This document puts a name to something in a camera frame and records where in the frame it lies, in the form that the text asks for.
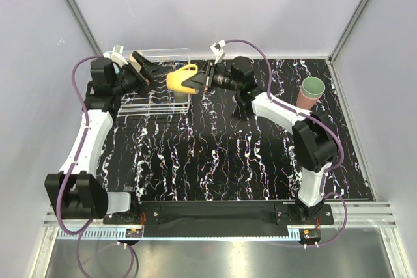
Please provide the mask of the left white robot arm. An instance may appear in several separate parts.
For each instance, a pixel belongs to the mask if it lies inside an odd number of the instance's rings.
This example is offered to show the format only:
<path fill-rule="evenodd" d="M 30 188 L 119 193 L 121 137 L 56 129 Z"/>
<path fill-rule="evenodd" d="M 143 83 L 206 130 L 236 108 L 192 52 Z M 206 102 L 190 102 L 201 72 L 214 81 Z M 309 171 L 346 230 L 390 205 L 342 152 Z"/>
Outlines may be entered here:
<path fill-rule="evenodd" d="M 126 223 L 141 214 L 129 192 L 110 192 L 96 178 L 102 146 L 112 129 L 122 98 L 131 92 L 146 91 L 168 69 L 133 51 L 87 57 L 91 80 L 85 95 L 75 88 L 81 102 L 81 126 L 70 154 L 59 172 L 48 174 L 44 186 L 59 221 L 102 219 L 118 213 Z"/>

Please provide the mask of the pink plastic cup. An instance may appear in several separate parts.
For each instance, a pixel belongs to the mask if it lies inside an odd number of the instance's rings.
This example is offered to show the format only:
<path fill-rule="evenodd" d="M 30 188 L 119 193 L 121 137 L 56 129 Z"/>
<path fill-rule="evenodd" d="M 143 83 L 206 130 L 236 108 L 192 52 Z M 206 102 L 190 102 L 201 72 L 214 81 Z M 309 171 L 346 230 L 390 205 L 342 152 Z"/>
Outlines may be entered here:
<path fill-rule="evenodd" d="M 311 94 L 304 89 L 300 89 L 296 101 L 296 106 L 300 109 L 311 110 L 311 108 L 317 103 L 322 95 L 322 93 Z"/>

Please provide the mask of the white grey mug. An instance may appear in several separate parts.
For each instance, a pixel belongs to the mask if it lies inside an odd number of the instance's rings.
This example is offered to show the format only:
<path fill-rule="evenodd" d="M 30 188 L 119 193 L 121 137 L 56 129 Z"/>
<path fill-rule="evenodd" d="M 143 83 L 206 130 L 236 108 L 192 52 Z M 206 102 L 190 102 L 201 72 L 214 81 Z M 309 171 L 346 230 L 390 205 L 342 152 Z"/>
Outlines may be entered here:
<path fill-rule="evenodd" d="M 241 113 L 248 113 L 250 111 L 248 102 L 244 98 L 241 98 L 236 94 L 233 96 L 233 100 Z"/>

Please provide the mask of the mint green cup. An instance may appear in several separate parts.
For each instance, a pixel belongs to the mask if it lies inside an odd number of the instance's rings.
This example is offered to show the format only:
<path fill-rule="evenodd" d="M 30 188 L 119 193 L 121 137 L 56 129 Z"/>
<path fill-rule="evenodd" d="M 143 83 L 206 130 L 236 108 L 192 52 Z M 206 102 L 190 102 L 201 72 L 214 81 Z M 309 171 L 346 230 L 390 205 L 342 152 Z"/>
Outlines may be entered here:
<path fill-rule="evenodd" d="M 301 84 L 301 91 L 307 98 L 319 99 L 325 91 L 325 84 L 318 77 L 307 77 Z"/>

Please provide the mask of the yellow cup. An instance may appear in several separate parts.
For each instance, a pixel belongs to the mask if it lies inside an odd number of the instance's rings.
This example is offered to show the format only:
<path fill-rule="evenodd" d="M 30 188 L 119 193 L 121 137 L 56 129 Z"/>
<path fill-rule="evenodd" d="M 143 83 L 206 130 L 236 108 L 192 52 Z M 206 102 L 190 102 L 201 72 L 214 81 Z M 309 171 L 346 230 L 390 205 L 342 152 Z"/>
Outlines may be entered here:
<path fill-rule="evenodd" d="M 197 94 L 198 91 L 191 87 L 183 86 L 182 83 L 198 73 L 198 65 L 187 64 L 174 72 L 168 73 L 166 77 L 166 86 L 173 92 L 185 94 Z"/>

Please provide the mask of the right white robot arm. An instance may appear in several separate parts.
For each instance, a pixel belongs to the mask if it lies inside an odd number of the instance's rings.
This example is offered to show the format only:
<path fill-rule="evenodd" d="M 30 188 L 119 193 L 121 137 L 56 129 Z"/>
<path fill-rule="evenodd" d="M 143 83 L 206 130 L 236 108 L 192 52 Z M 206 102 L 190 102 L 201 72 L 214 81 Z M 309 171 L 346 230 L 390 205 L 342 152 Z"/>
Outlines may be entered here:
<path fill-rule="evenodd" d="M 299 109 L 268 95 L 259 88 L 249 58 L 238 56 L 231 66 L 208 61 L 203 68 L 187 64 L 174 72 L 169 88 L 198 94 L 214 88 L 231 90 L 235 101 L 247 115 L 263 117 L 293 136 L 294 153 L 302 169 L 294 214 L 302 223 L 311 223 L 324 205 L 325 176 L 339 148 L 319 115 Z"/>

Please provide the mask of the tan beige tall cup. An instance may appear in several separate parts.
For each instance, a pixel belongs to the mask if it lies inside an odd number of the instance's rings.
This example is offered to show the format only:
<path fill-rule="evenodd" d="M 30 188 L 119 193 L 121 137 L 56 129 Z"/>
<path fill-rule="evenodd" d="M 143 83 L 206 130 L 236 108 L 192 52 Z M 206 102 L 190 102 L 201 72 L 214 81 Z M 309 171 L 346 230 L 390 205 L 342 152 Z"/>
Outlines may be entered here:
<path fill-rule="evenodd" d="M 141 69 L 142 69 L 142 66 L 138 63 L 138 61 L 135 59 L 135 57 L 134 57 L 134 54 L 133 53 L 131 53 L 130 54 L 130 56 L 129 56 L 129 61 L 130 61 L 130 64 L 132 65 L 132 67 L 134 68 L 134 70 L 137 72 L 137 73 L 140 73 L 140 71 L 141 71 Z"/>

